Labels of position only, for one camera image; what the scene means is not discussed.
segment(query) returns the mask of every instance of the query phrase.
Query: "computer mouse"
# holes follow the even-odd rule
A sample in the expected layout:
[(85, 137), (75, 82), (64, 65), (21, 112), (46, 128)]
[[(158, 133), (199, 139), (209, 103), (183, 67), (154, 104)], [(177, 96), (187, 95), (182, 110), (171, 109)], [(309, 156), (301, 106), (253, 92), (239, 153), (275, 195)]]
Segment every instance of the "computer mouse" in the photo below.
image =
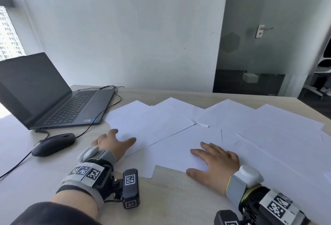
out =
[(46, 157), (61, 151), (75, 143), (76, 136), (73, 133), (60, 134), (42, 140), (31, 151), (33, 156)]

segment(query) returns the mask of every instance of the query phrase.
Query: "dark sleeve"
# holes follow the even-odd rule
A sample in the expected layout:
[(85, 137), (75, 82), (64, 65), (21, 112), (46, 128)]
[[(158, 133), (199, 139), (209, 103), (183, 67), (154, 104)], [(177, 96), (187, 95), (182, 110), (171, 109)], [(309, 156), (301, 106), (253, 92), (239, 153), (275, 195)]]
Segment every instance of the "dark sleeve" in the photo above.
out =
[(27, 208), (11, 225), (101, 225), (73, 207), (39, 202)]

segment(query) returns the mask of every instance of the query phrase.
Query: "building outside window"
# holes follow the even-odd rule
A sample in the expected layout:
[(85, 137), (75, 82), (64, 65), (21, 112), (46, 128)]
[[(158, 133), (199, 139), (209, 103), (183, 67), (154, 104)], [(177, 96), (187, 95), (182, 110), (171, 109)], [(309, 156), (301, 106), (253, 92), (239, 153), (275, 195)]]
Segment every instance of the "building outside window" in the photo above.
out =
[(25, 56), (23, 46), (3, 6), (0, 6), (0, 18), (2, 22), (2, 24), (0, 24), (0, 49), (2, 50), (2, 52), (0, 52), (0, 61)]

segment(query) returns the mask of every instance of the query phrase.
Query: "window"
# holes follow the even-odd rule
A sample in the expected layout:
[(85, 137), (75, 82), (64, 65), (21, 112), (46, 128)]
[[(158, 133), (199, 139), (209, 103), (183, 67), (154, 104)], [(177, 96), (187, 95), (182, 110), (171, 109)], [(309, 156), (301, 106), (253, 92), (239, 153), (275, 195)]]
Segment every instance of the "window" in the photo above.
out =
[(17, 36), (7, 11), (3, 6), (0, 6), (0, 20), (0, 61), (25, 56), (26, 54), (19, 41), (19, 37)]

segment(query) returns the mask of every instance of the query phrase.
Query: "dark floor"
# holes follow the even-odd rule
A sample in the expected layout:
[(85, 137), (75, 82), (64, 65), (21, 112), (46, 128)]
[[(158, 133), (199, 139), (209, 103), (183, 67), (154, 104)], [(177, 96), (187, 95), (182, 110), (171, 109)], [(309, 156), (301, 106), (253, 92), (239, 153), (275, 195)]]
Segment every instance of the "dark floor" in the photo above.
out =
[(302, 89), (298, 99), (304, 102), (306, 105), (315, 109), (319, 113), (331, 119), (331, 97), (324, 96), (322, 99), (307, 89)]
[[(239, 93), (253, 95), (278, 95), (283, 83), (283, 74), (259, 74), (257, 83), (246, 83), (243, 81), (243, 73), (240, 70), (216, 70), (213, 93)], [(315, 87), (321, 88), (325, 79), (319, 79)], [(302, 89), (298, 99), (311, 108), (317, 110), (331, 119), (331, 97), (320, 97), (307, 90)]]

